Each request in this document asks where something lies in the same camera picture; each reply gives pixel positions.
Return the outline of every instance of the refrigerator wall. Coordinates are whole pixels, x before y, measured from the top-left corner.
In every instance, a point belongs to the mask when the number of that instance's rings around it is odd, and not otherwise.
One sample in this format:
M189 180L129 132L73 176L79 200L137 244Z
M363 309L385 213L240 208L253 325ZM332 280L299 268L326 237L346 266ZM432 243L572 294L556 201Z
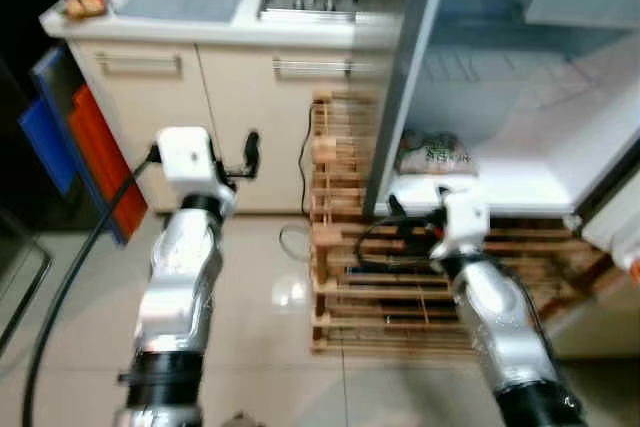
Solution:
M451 132L469 150L495 214L572 213L640 139L640 36L531 25L514 0L438 0L410 106L398 124ZM397 144L389 151L395 159ZM410 211L469 175L397 175L381 189Z

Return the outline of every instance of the orange board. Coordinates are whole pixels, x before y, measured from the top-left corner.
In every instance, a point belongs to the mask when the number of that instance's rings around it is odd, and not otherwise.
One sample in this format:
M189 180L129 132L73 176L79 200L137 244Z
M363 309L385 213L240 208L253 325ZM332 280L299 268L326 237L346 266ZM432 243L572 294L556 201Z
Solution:
M68 118L71 131L102 194L111 200L131 171L89 87L84 85L75 93L73 104L75 108ZM140 189L132 185L114 213L127 240L142 222L146 210L147 204Z

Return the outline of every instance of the blue board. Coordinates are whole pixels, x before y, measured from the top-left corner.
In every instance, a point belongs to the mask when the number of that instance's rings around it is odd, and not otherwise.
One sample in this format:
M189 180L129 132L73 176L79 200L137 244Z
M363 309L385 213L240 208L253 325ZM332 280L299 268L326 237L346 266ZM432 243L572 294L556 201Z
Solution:
M58 192L68 194L77 170L46 101L36 100L18 123Z
M94 181L93 175L78 149L69 126L67 117L74 109L73 95L85 84L84 77L78 69L73 57L65 46L49 50L42 59L31 69L36 86L45 99L49 112L53 118L62 141L66 146L80 178L91 196L98 213L102 215L107 210L107 201L102 191ZM126 244L125 237L113 218L107 224L118 244Z

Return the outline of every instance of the refrigerator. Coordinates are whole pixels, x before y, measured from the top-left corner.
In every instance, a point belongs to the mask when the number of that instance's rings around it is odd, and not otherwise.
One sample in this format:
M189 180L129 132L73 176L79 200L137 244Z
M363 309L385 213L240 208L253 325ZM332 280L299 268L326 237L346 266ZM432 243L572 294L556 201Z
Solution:
M359 2L354 62L376 75L353 86L379 99L365 215L476 183L492 216L562 218L619 267L640 260L640 0ZM453 134L477 175L398 173L406 131Z

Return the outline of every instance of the tile floor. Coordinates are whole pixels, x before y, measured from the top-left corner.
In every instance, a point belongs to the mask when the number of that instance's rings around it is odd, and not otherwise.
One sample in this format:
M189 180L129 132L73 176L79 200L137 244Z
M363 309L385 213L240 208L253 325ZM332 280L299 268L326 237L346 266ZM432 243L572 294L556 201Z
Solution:
M277 242L278 230L289 221L238 217L225 227L225 266L216 286L200 396L206 426L216 427L238 410L268 427L502 425L475 364L311 356L309 298L282 298L294 284L306 288L307 280L306 267L290 260ZM148 216L126 249L115 247L109 236L97 243L46 351L36 425L110 425L124 400L125 390L115 378L130 361L149 249L160 228L161 221ZM41 237L55 254L54 269L0 359L2 426L19 425L29 348L82 240L77 235ZM0 285L0 326L39 265L29 251L15 262ZM635 361L568 365L592 427L640 426L639 368Z

